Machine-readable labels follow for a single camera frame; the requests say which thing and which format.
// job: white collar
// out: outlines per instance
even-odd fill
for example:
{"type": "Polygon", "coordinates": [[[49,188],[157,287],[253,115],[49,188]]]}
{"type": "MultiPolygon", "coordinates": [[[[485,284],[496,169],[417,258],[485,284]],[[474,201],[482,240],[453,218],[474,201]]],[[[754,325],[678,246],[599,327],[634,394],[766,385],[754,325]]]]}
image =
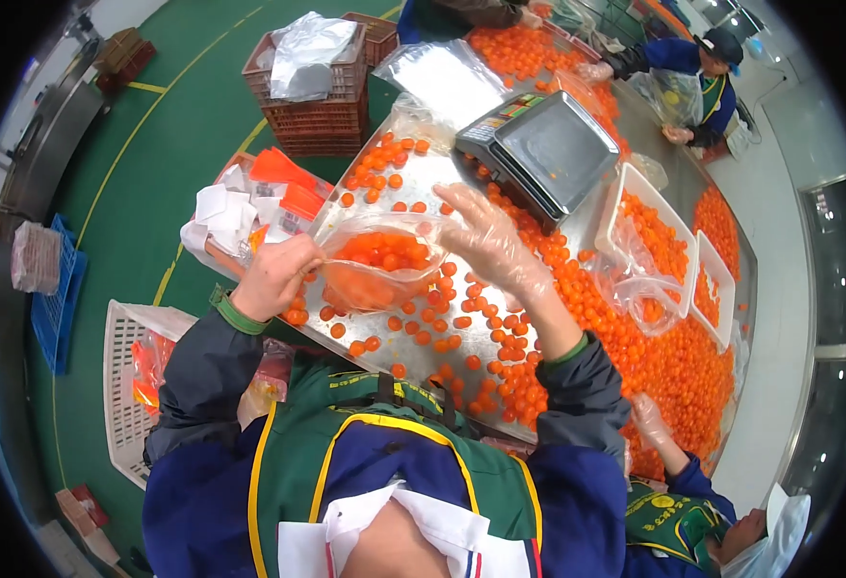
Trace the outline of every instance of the white collar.
{"type": "Polygon", "coordinates": [[[404,489],[404,483],[397,482],[329,503],[320,524],[279,523],[279,578],[339,576],[359,533],[390,499],[406,508],[423,536],[445,555],[452,578],[532,575],[526,553],[532,546],[528,542],[492,537],[487,534],[490,521],[484,516],[404,489]]]}

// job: scale display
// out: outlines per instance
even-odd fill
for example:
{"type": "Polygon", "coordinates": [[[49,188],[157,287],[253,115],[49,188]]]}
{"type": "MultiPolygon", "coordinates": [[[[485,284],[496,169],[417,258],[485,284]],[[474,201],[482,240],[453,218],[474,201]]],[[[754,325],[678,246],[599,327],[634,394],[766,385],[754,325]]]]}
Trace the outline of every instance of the scale display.
{"type": "Polygon", "coordinates": [[[567,92],[525,93],[459,132],[455,146],[477,157],[553,230],[619,158],[612,137],[567,92]]]}

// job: worker's cap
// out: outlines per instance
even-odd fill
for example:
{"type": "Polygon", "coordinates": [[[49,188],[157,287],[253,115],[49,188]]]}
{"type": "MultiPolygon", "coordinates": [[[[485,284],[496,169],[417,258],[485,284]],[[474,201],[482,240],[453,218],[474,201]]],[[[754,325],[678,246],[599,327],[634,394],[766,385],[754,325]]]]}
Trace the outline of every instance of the worker's cap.
{"type": "Polygon", "coordinates": [[[735,76],[740,74],[737,67],[743,61],[743,48],[728,30],[713,28],[706,32],[704,37],[694,36],[693,38],[709,56],[728,63],[735,76]]]}
{"type": "Polygon", "coordinates": [[[767,503],[767,537],[721,567],[721,578],[780,578],[802,544],[811,497],[789,497],[773,484],[767,503]]]}

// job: green floor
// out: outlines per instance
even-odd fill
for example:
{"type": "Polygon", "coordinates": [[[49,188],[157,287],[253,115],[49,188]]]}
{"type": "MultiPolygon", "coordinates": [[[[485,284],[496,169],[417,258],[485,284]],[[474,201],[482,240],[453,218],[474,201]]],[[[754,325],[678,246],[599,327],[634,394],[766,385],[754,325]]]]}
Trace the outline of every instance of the green floor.
{"type": "MultiPolygon", "coordinates": [[[[262,34],[308,9],[327,17],[355,11],[390,13],[396,19],[398,4],[172,0],[140,27],[157,54],[137,79],[168,91],[126,90],[70,162],[54,209],[67,217],[77,235],[82,231],[79,249],[88,255],[89,266],[73,321],[66,376],[52,379],[33,336],[28,340],[37,446],[51,491],[88,484],[111,518],[105,533],[131,574],[143,575],[127,561],[130,546],[143,549],[143,492],[108,460],[102,399],[108,300],[154,303],[176,259],[179,228],[195,211],[195,193],[215,179],[262,119],[241,76],[262,34]]],[[[397,94],[378,79],[369,79],[369,90],[376,126],[397,94]]],[[[258,153],[275,143],[265,129],[247,150],[258,153]]],[[[330,182],[336,182],[349,161],[298,159],[330,182]]],[[[218,281],[228,283],[184,252],[160,304],[201,315],[218,281]]]]}

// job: hairnet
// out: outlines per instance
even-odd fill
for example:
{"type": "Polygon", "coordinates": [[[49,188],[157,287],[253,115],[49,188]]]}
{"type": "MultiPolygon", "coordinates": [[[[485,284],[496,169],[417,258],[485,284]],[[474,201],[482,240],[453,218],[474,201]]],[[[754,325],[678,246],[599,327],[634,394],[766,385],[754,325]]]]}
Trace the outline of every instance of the hairnet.
{"type": "Polygon", "coordinates": [[[810,496],[786,495],[774,484],[767,503],[768,536],[721,568],[721,578],[779,578],[798,551],[808,526],[810,496]]]}

